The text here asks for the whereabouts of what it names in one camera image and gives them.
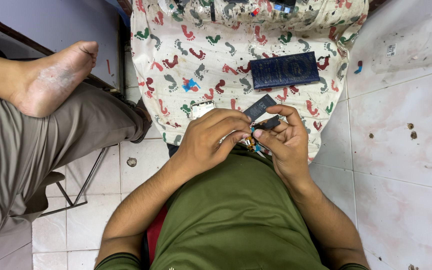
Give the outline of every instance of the metal chair leg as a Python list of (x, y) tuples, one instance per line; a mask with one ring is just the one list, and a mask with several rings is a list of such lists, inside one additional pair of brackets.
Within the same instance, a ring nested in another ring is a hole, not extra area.
[(48, 215), (51, 215), (51, 214), (54, 214), (54, 213), (58, 213), (58, 212), (61, 212), (61, 211), (65, 211), (65, 210), (68, 210), (68, 209), (71, 209), (71, 208), (75, 208), (75, 207), (78, 207), (78, 206), (81, 206), (81, 205), (84, 205), (84, 204), (87, 204), (87, 203), (88, 203), (88, 202), (82, 202), (82, 203), (78, 204), (78, 201), (79, 201), (79, 199), (81, 198), (81, 195), (83, 194), (83, 192), (85, 191), (86, 186), (87, 186), (88, 183), (89, 183), (89, 180), (91, 180), (91, 177), (93, 176), (93, 173), (95, 172), (96, 168), (98, 167), (98, 164), (99, 164), (99, 162), (101, 161), (101, 158), (103, 157), (103, 154), (104, 154), (106, 148), (108, 148), (108, 147), (105, 147), (105, 148), (101, 149), (101, 152), (99, 152), (99, 156), (97, 157), (96, 162), (95, 162), (94, 165), (93, 165), (93, 168), (92, 168), (91, 171), (89, 172), (89, 175), (88, 175), (88, 177), (86, 178), (86, 181), (84, 181), (84, 184), (82, 185), (81, 190), (79, 191), (79, 194), (78, 194), (78, 196), (76, 197), (76, 199), (74, 200), (74, 202), (72, 202), (72, 201), (69, 199), (68, 194), (66, 193), (66, 191), (64, 191), (64, 189), (63, 189), (63, 187), (61, 186), (60, 182), (56, 182), (57, 187), (59, 188), (59, 190), (61, 191), (61, 193), (63, 193), (63, 196), (64, 196), (64, 198), (66, 199), (66, 201), (68, 202), (69, 206), (68, 206), (68, 207), (64, 207), (64, 208), (61, 208), (61, 209), (57, 209), (57, 210), (54, 210), (54, 211), (50, 211), (50, 212), (43, 213), (43, 214), (41, 214), (41, 215), (39, 216), (39, 218), (40, 218), (40, 217), (44, 217), (44, 216), (48, 216)]

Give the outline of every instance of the hand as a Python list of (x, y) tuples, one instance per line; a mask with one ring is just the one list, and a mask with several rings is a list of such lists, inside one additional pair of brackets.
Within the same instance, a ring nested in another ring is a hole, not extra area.
[(266, 108), (269, 114), (286, 117), (285, 121), (269, 131), (257, 129), (253, 135), (273, 153), (273, 165), (277, 175), (291, 188), (311, 179), (308, 168), (308, 132), (298, 111), (286, 105)]
[(214, 108), (189, 123), (181, 145), (171, 159), (179, 166), (187, 166), (184, 173), (191, 179), (223, 162), (237, 142), (251, 134), (250, 124), (250, 118), (240, 111)]

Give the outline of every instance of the dirt spot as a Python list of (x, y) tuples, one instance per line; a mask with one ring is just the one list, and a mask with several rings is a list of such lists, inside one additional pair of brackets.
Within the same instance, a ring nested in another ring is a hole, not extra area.
[(128, 161), (126, 161), (126, 164), (128, 164), (129, 167), (135, 167), (136, 163), (138, 163), (138, 161), (134, 157), (130, 157), (128, 158)]

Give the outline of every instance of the navy blue book cover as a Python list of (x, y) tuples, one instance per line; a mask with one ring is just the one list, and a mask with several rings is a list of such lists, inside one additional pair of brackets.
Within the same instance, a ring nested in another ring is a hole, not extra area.
[(249, 61), (254, 89), (319, 82), (315, 52)]

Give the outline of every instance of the sandal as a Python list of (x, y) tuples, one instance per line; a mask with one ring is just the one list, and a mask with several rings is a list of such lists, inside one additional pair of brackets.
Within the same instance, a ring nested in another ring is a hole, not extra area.
[(126, 104), (131, 109), (133, 109), (133, 111), (137, 115), (141, 116), (141, 118), (142, 118), (142, 135), (137, 140), (130, 141), (133, 144), (139, 144), (146, 137), (146, 134), (148, 133), (149, 128), (153, 124), (153, 120), (147, 119), (146, 114), (142, 111), (142, 110), (145, 110), (147, 112), (146, 106), (145, 106), (142, 98), (139, 99), (138, 104), (136, 104), (136, 105), (133, 101), (130, 101), (130, 100), (127, 100)]

